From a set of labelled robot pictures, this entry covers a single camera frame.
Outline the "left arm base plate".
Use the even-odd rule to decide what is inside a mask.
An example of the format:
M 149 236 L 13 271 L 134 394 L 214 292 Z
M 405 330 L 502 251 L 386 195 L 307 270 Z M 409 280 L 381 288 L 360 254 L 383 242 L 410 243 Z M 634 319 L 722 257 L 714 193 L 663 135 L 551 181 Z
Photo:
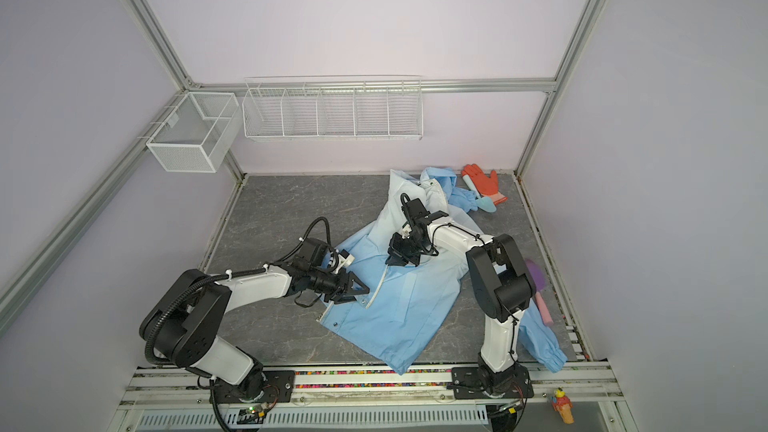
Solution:
M 212 391 L 219 404 L 287 403 L 291 400 L 294 370 L 265 370 L 248 376 L 239 385 L 217 379 Z

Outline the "light blue zip jacket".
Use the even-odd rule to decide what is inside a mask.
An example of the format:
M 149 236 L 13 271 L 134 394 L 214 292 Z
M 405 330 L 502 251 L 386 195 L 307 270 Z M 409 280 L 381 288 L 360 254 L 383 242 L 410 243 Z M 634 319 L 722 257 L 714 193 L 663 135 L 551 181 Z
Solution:
M 337 336 L 381 360 L 403 375 L 426 349 L 454 306 L 461 281 L 469 277 L 465 259 L 451 252 L 422 257 L 419 266 L 390 267 L 388 246 L 395 232 L 409 226 L 401 209 L 403 196 L 420 199 L 429 212 L 448 213 L 432 222 L 451 221 L 473 233 L 485 234 L 466 209 L 449 201 L 439 178 L 420 178 L 393 170 L 387 202 L 378 218 L 341 243 L 353 257 L 350 271 L 370 288 L 355 302 L 328 303 L 319 322 Z M 525 311 L 517 342 L 551 372 L 567 357 L 555 334 L 543 324 L 534 296 Z

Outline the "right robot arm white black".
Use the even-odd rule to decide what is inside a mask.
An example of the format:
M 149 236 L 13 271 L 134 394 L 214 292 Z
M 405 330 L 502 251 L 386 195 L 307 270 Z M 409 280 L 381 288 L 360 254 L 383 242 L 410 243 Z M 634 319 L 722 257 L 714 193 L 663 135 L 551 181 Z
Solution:
M 416 265 L 421 258 L 451 252 L 465 259 L 475 300 L 485 314 L 478 364 L 458 367 L 449 388 L 458 399 L 534 395 L 528 369 L 519 363 L 519 328 L 535 283 L 514 239 L 473 233 L 451 221 L 417 231 L 411 226 L 390 239 L 389 265 Z

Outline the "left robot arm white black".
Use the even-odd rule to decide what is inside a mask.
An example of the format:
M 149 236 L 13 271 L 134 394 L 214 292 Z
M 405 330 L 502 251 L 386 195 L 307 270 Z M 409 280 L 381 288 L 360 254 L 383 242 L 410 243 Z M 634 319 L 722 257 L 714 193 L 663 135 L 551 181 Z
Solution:
M 234 400 L 255 401 L 268 386 L 263 365 L 219 336 L 221 322 L 234 309 L 305 290 L 329 303 L 354 302 L 370 292 L 362 279 L 344 267 L 329 272 L 267 264 L 218 275 L 187 270 L 140 325 L 145 360 L 209 378 Z

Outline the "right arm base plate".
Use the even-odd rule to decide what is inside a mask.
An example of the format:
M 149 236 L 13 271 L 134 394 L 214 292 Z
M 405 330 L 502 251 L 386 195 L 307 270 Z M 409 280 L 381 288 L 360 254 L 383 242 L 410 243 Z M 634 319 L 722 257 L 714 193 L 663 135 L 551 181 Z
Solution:
M 502 372 L 493 372 L 485 366 L 454 367 L 446 386 L 456 399 L 529 399 L 534 391 L 529 371 L 514 364 Z

